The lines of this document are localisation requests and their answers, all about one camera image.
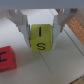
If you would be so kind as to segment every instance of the brown floor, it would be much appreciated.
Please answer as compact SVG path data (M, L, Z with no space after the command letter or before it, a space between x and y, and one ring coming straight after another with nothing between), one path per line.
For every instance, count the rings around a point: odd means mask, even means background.
M75 34L75 36L80 40L80 42L83 44L84 46L84 28L82 27L82 25L78 22L78 20L73 17L68 23L67 25L69 26L69 28L72 30L72 32Z

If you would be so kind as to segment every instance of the yellow cube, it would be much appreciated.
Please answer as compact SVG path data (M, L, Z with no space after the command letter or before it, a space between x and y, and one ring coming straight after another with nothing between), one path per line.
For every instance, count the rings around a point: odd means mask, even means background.
M31 26L30 44L32 51L51 50L51 25L36 24Z

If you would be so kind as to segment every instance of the red cube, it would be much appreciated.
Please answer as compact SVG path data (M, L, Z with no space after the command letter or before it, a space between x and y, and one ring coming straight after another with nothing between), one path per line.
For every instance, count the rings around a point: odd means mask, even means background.
M0 73L16 69L15 52L10 46L0 48Z

